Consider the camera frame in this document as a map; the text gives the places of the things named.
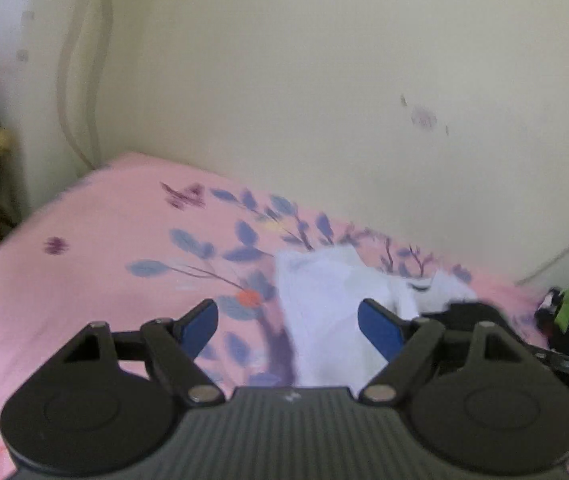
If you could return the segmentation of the white garment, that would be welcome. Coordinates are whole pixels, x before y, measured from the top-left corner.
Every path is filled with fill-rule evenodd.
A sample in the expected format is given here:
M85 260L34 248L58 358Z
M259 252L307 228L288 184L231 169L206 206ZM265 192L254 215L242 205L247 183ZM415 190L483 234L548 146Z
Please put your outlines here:
M403 320L439 313L451 302L474 301L455 275L402 278L366 266L356 249L281 250L275 258L279 304L292 340L295 385L347 387L358 393L386 365L359 330L362 300L373 299Z

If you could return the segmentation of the pink floral bed sheet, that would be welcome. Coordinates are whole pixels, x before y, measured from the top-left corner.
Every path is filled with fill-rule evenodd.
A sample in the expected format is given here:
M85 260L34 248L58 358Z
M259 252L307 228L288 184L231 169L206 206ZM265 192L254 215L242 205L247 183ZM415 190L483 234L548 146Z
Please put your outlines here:
M537 296L416 244L299 206L290 198L128 154L88 174L0 244L0 411L7 398L92 321L136 330L215 300L218 330L198 363L225 392L294 377L274 259L353 246L371 268L455 275L540 344ZM0 479L13 469L0 437Z

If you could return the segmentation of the pink wall sticker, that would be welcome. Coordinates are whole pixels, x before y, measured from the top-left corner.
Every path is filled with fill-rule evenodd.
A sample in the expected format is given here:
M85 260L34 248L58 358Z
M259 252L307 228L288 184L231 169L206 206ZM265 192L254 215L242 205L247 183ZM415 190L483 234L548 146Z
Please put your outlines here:
M411 122L420 130L433 131L437 126L437 116L426 107L415 106L411 112Z

